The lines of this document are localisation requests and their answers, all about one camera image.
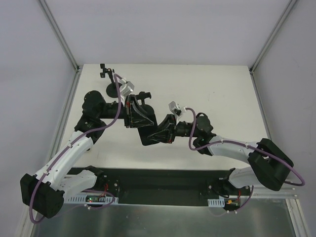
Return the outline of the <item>black smartphone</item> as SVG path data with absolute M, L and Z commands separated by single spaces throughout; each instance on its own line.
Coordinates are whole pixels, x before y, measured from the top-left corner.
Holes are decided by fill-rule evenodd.
M 147 110 L 147 113 L 148 113 L 149 119 L 152 120 L 154 124 L 150 126 L 138 128 L 138 133 L 139 133 L 140 140 L 143 146 L 149 146 L 149 145 L 154 145 L 158 143 L 158 141 L 154 141 L 148 138 L 152 133 L 156 131 L 158 127 L 155 112 L 153 109 L 149 109 Z

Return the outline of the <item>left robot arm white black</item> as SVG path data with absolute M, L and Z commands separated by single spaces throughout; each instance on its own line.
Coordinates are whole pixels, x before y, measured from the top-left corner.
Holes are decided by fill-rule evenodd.
M 127 127 L 140 125 L 144 119 L 147 125 L 154 124 L 153 112 L 146 108 L 149 92 L 137 95 L 119 95 L 119 102 L 107 103 L 99 91 L 93 90 L 84 96 L 82 115 L 66 145 L 34 175 L 25 174 L 20 180 L 22 201 L 29 207 L 29 217 L 34 224 L 33 212 L 50 219 L 58 214 L 65 201 L 91 189 L 99 192 L 104 188 L 103 171 L 89 166 L 79 174 L 68 178 L 74 164 L 90 150 L 103 135 L 105 129 L 118 119 L 127 121 Z

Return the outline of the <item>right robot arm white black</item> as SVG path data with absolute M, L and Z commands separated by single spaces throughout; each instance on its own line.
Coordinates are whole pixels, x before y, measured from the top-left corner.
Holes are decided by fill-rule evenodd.
M 220 182 L 228 195 L 235 194 L 246 186 L 262 185 L 272 191 L 279 191 L 286 184 L 288 175 L 294 171 L 292 160 L 270 139 L 259 142 L 230 140 L 212 132 L 208 116 L 194 114 L 193 122 L 177 121 L 169 114 L 146 135 L 148 143 L 172 143 L 176 137 L 187 137 L 189 148 L 202 155 L 221 156 L 247 163 L 245 168 L 232 168 Z

